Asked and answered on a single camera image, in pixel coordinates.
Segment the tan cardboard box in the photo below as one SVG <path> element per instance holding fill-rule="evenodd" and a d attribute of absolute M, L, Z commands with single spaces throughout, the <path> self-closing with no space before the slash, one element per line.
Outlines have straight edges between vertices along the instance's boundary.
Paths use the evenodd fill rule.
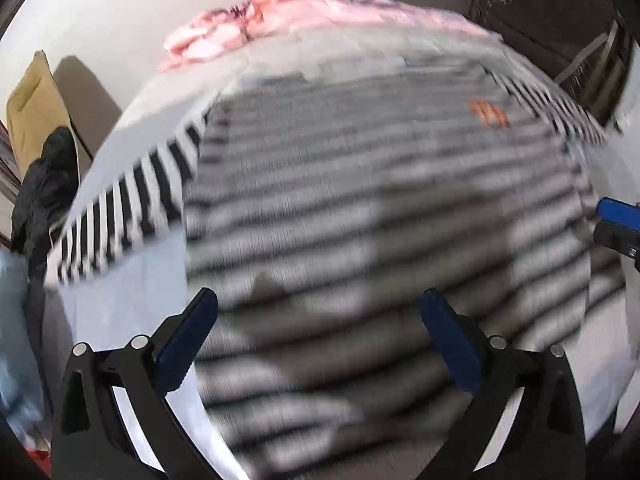
<path fill-rule="evenodd" d="M 32 62 L 6 101 L 6 126 L 21 178 L 41 156 L 44 142 L 58 127 L 70 130 L 79 179 L 90 168 L 92 156 L 78 136 L 43 51 Z"/>

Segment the black garment on floor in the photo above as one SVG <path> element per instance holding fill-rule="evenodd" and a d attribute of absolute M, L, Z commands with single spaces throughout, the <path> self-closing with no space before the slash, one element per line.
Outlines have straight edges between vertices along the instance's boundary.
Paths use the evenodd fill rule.
<path fill-rule="evenodd" d="M 11 250 L 27 260 L 29 278 L 42 278 L 51 249 L 50 229 L 61 221 L 78 191 L 73 133 L 58 127 L 28 167 L 12 212 Z"/>

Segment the black folding chair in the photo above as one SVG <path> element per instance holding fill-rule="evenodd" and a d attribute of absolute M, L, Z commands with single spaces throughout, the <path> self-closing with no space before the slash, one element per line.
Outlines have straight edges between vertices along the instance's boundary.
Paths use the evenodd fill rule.
<path fill-rule="evenodd" d="M 601 125 L 620 102 L 632 36 L 611 0 L 471 0 L 469 19 L 543 70 Z"/>

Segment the light blue cloth on floor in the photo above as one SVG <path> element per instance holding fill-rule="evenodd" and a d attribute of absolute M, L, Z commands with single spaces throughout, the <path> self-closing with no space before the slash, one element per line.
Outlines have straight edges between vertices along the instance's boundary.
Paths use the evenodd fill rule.
<path fill-rule="evenodd" d="M 43 420 L 39 368 L 27 331 L 27 261 L 1 251 L 1 414 L 14 434 L 25 440 Z"/>

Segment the pink crumpled cloth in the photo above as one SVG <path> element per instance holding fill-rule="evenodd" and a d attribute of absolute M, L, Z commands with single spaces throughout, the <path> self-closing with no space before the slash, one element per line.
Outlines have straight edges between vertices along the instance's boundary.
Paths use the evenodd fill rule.
<path fill-rule="evenodd" d="M 166 58 L 158 69 L 168 72 L 205 63 L 257 39 L 343 26 L 422 27 L 501 38 L 460 13 L 397 0 L 246 0 L 228 9 L 205 11 L 171 32 L 163 44 Z"/>

